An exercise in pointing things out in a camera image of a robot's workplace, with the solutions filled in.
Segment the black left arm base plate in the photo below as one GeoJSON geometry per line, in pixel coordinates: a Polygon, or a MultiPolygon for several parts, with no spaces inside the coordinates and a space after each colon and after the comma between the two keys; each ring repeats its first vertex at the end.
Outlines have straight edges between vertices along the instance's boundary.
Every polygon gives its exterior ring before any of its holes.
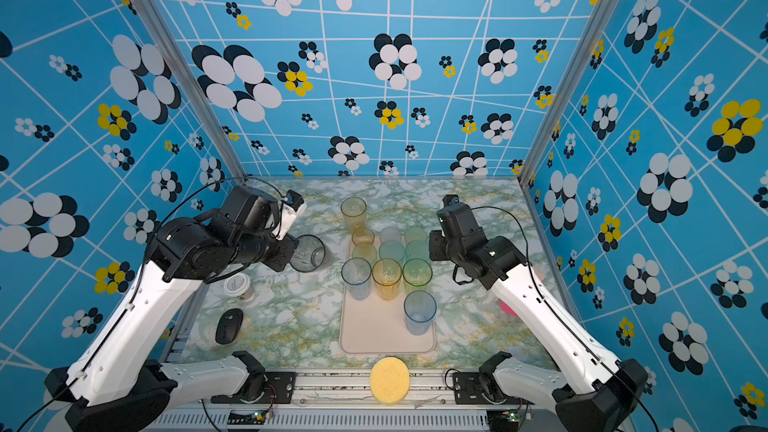
{"type": "Polygon", "coordinates": [[[214,404],[290,404],[295,391],[297,374],[287,371],[267,371],[255,389],[253,397],[238,393],[217,395],[210,401],[214,404]]]}

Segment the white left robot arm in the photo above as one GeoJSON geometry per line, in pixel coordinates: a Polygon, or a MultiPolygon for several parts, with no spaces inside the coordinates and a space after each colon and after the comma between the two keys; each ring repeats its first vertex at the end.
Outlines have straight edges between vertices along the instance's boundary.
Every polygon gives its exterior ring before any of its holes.
{"type": "Polygon", "coordinates": [[[45,387],[66,402],[68,431],[141,431],[169,409],[214,396],[245,401],[262,397],[266,372],[250,353],[182,366],[149,354],[181,306],[231,264],[263,263],[280,272],[297,238],[284,233],[227,233],[192,218],[160,228],[146,248],[139,276],[86,352],[52,370],[45,387]]]}

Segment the grey glass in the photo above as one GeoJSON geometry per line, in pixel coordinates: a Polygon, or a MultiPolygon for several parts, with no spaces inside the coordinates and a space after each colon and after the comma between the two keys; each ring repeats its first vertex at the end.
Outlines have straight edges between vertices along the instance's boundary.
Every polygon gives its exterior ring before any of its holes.
{"type": "Polygon", "coordinates": [[[319,269],[326,256],[326,247],[315,235],[305,234],[297,238],[297,245],[290,260],[291,267],[300,273],[319,269]]]}

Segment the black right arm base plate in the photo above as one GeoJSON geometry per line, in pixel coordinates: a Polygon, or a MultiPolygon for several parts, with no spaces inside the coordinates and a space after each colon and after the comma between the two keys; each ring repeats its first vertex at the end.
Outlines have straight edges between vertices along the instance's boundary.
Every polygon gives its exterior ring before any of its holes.
{"type": "Polygon", "coordinates": [[[448,372],[445,381],[449,389],[453,392],[454,401],[457,405],[483,405],[483,406],[519,406],[525,407],[529,402],[519,397],[504,396],[497,394],[491,396],[485,392],[479,372],[448,372]]]}

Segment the small amber glass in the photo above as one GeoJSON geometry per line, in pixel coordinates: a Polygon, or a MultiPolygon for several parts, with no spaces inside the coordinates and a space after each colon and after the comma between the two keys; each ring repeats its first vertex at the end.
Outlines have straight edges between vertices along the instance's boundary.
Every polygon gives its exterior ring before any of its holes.
{"type": "Polygon", "coordinates": [[[352,232],[352,242],[355,246],[372,245],[376,234],[368,227],[359,227],[352,232]]]}

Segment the pale pink rectangular tray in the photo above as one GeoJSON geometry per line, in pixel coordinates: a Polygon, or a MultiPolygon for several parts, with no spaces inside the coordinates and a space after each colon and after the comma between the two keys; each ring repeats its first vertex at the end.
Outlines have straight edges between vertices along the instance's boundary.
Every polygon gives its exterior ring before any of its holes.
{"type": "Polygon", "coordinates": [[[364,299],[344,293],[340,347],[347,354],[402,355],[426,354],[436,346],[436,333],[430,325],[421,335],[413,335],[406,326],[404,281],[395,285],[396,296],[384,300],[369,279],[371,289],[364,299]]]}

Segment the grey-blue glass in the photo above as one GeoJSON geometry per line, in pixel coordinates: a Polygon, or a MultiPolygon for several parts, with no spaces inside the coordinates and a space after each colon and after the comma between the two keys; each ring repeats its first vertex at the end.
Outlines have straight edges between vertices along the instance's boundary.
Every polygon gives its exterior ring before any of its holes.
{"type": "Polygon", "coordinates": [[[341,269],[341,278],[347,292],[355,300],[365,300],[370,294],[372,267],[368,260],[353,257],[341,269]]]}

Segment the pink plush doll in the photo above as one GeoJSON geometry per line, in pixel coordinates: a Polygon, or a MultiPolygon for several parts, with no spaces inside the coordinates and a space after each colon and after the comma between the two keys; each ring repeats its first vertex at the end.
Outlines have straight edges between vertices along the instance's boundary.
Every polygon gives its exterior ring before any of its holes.
{"type": "MultiPolygon", "coordinates": [[[[543,280],[545,278],[545,276],[542,274],[542,272],[537,267],[534,267],[533,271],[534,271],[535,276],[539,280],[543,280]]],[[[510,316],[513,316],[513,317],[517,316],[517,313],[506,302],[504,302],[502,300],[499,300],[499,303],[500,303],[500,308],[501,308],[501,310],[504,313],[506,313],[506,314],[508,314],[510,316]]]]}

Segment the white tape roll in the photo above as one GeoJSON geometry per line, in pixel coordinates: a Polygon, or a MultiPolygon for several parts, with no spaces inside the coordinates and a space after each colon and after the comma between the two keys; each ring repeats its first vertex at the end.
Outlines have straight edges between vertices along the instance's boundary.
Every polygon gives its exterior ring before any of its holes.
{"type": "Polygon", "coordinates": [[[251,278],[243,272],[228,277],[224,281],[223,290],[227,296],[243,301],[250,300],[254,294],[251,278]]]}

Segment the tall green-teal glass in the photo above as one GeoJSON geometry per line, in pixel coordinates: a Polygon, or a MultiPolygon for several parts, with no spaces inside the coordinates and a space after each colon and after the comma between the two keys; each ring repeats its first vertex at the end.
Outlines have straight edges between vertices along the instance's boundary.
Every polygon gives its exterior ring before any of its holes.
{"type": "Polygon", "coordinates": [[[414,240],[406,245],[406,259],[430,261],[429,243],[426,240],[414,240]]]}

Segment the pale green glass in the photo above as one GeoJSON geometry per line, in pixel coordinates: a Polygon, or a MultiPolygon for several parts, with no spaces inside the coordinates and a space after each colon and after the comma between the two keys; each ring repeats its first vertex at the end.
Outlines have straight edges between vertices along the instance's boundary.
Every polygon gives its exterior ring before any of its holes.
{"type": "Polygon", "coordinates": [[[405,231],[404,239],[407,244],[410,244],[415,241],[427,241],[428,236],[428,232],[422,227],[411,226],[405,231]]]}
{"type": "Polygon", "coordinates": [[[374,265],[378,260],[378,252],[373,244],[360,244],[352,248],[351,257],[365,259],[374,265]]]}

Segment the yellow glass column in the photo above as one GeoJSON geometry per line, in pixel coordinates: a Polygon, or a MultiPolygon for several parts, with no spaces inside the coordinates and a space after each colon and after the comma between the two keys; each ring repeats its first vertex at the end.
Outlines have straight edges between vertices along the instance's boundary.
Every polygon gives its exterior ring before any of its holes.
{"type": "Polygon", "coordinates": [[[372,267],[372,278],[378,296],[385,301],[394,300],[400,291],[401,265],[391,258],[380,259],[372,267]]]}

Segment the tall blue glass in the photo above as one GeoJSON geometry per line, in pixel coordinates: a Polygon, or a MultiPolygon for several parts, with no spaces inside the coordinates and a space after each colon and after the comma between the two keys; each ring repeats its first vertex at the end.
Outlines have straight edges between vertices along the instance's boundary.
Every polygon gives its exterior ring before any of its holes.
{"type": "Polygon", "coordinates": [[[415,290],[406,296],[403,308],[407,330],[420,336],[429,330],[437,313],[437,302],[431,293],[415,290]]]}

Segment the green glass column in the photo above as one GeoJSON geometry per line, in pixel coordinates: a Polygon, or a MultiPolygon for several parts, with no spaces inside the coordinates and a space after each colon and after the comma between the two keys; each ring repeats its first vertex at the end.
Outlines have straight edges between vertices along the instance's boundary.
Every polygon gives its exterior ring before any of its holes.
{"type": "Polygon", "coordinates": [[[433,270],[428,261],[421,258],[413,258],[403,265],[402,277],[407,294],[414,291],[428,291],[433,277],[433,270]]]}

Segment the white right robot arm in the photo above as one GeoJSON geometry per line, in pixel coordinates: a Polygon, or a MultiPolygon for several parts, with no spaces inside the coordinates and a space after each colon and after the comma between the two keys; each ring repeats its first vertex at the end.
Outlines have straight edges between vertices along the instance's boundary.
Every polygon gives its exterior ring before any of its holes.
{"type": "Polygon", "coordinates": [[[569,431],[615,431],[635,411],[648,374],[634,359],[621,361],[592,337],[549,293],[529,260],[510,240],[482,230],[449,238],[429,236],[433,261],[450,261],[510,307],[556,364],[548,370],[499,352],[479,369],[494,401],[517,397],[557,415],[569,431]]]}

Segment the tall amber glass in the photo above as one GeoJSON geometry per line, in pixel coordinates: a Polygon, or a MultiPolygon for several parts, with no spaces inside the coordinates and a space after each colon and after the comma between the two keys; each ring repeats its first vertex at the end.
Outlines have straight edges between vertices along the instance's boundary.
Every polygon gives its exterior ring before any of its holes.
{"type": "Polygon", "coordinates": [[[365,200],[357,196],[347,197],[342,201],[340,211],[350,233],[366,227],[367,209],[365,200]]]}

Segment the aluminium front rail frame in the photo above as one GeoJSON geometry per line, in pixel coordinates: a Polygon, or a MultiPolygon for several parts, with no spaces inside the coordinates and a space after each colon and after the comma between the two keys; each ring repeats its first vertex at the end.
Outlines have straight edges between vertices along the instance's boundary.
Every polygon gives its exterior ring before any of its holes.
{"type": "Polygon", "coordinates": [[[290,404],[214,404],[210,399],[162,413],[149,431],[562,431],[551,411],[457,405],[445,376],[457,369],[414,369],[407,396],[378,401],[367,369],[296,371],[290,404]]]}

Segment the small clear glass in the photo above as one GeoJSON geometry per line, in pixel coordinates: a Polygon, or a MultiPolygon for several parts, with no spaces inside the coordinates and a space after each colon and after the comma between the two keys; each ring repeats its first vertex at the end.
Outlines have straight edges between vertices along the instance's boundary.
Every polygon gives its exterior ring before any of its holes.
{"type": "Polygon", "coordinates": [[[389,241],[400,243],[402,241],[402,233],[398,228],[388,226],[380,231],[379,240],[381,243],[389,241]]]}

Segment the tall teal glass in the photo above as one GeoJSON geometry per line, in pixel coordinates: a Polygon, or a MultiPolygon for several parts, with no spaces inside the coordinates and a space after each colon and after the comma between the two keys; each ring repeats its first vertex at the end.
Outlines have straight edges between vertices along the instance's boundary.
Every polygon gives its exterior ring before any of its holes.
{"type": "Polygon", "coordinates": [[[387,240],[378,249],[380,259],[392,259],[400,264],[405,260],[405,246],[399,240],[387,240]]]}

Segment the black computer mouse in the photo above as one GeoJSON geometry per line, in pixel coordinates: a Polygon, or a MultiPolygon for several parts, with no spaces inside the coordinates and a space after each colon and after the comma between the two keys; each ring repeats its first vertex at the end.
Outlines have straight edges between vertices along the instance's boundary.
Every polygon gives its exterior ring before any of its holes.
{"type": "Polygon", "coordinates": [[[243,311],[239,308],[232,308],[224,312],[215,330],[215,342],[219,345],[233,343],[240,332],[243,319],[243,311]]]}

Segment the yellow round sponge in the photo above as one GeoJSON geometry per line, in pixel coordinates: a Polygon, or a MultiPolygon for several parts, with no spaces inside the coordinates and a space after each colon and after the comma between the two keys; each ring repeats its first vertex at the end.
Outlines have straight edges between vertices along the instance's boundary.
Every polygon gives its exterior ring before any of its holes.
{"type": "Polygon", "coordinates": [[[410,389],[408,367],[396,357],[379,360],[370,372],[370,389],[381,403],[391,405],[403,400],[410,389]]]}

